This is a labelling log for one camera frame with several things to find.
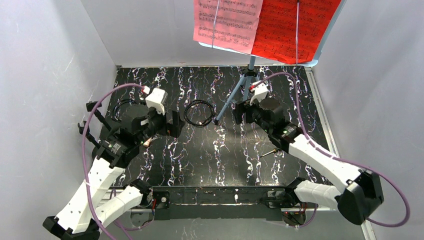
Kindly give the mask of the beige pink microphone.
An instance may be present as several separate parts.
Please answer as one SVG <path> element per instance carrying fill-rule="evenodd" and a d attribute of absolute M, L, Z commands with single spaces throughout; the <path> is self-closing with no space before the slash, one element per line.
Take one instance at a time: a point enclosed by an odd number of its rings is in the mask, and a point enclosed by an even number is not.
<path fill-rule="evenodd" d="M 148 148 L 148 147 L 150 146 L 150 144 L 151 144 L 152 140 L 153 140 L 153 139 L 150 137 L 149 139 L 147 139 L 146 141 L 144 141 L 142 145 L 143 145 L 144 147 Z"/>

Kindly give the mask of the light blue music stand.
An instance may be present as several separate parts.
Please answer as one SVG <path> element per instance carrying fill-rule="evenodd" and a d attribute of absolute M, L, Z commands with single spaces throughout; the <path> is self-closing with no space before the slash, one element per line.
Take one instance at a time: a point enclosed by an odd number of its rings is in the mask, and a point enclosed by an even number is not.
<path fill-rule="evenodd" d="M 201 46 L 285 65 L 315 66 L 343 0 L 195 0 Z"/>

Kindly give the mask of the red sheet music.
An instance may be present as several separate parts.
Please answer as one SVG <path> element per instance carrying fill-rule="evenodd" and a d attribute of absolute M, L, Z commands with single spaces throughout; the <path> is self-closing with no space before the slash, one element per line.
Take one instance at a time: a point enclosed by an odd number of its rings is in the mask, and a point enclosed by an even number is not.
<path fill-rule="evenodd" d="M 265 0 L 252 55 L 284 64 L 312 62 L 340 0 Z"/>

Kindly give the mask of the pink sheet music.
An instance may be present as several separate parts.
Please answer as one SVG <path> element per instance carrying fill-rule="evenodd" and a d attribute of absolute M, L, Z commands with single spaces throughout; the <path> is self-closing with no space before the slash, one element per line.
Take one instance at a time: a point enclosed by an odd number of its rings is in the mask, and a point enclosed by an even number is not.
<path fill-rule="evenodd" d="M 262 0 L 194 0 L 193 40 L 250 55 Z"/>

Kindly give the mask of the black round mic stand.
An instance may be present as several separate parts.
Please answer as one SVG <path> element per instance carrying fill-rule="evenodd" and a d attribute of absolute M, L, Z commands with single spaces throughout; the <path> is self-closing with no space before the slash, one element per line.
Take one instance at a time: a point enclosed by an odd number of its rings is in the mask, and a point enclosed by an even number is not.
<path fill-rule="evenodd" d="M 85 120 L 83 120 L 82 121 L 82 123 L 78 123 L 77 124 L 77 127 L 78 127 L 78 131 L 79 131 L 79 133 L 82 135 L 83 134 L 83 132 L 84 132 L 84 129 L 85 129 L 85 127 L 86 127 L 86 125 L 87 125 L 87 122 L 85 121 Z M 94 147 L 93 147 L 93 150 L 91 151 L 91 158 L 92 158 L 92 160 L 94 160 L 96 157 L 97 157 L 97 153 L 98 153 L 98 150 L 100 149 L 100 147 L 101 147 L 101 144 L 99 143 L 99 141 L 98 140 L 96 140 L 96 138 L 90 133 L 90 127 L 88 126 L 87 127 L 87 130 L 86 130 L 86 134 L 85 134 L 85 138 L 86 138 L 86 140 L 88 141 L 88 142 L 90 142 L 91 144 L 93 144 L 94 145 Z"/>
<path fill-rule="evenodd" d="M 86 103 L 86 110 L 87 112 L 91 112 L 94 108 L 94 106 L 97 104 L 97 101 L 89 101 Z M 95 117 L 106 127 L 108 131 L 112 129 L 110 124 L 107 122 L 106 118 L 101 114 L 101 112 L 96 109 L 94 112 Z"/>

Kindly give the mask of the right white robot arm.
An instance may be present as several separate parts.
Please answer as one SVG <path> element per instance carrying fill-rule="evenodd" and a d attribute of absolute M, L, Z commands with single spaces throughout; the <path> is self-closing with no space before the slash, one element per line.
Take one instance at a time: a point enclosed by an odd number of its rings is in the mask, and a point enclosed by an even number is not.
<path fill-rule="evenodd" d="M 350 223 L 361 225 L 384 202 L 378 174 L 331 159 L 326 150 L 318 151 L 318 145 L 309 143 L 300 127 L 285 119 L 283 107 L 275 98 L 237 103 L 233 116 L 236 124 L 255 123 L 266 132 L 276 151 L 302 160 L 331 183 L 298 177 L 283 193 L 271 197 L 275 203 L 314 203 L 335 209 Z"/>

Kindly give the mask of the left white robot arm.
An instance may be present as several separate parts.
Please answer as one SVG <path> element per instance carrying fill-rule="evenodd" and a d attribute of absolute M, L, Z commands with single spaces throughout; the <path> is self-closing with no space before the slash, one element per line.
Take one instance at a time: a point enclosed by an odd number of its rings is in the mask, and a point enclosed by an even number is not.
<path fill-rule="evenodd" d="M 178 111 L 172 119 L 155 107 L 129 106 L 119 124 L 98 143 L 98 150 L 87 176 L 67 205 L 42 226 L 61 240 L 97 240 L 103 229 L 127 210 L 154 202 L 152 187 L 136 179 L 117 196 L 100 204 L 112 183 L 140 153 L 140 148 L 155 135 L 178 138 L 185 122 Z"/>

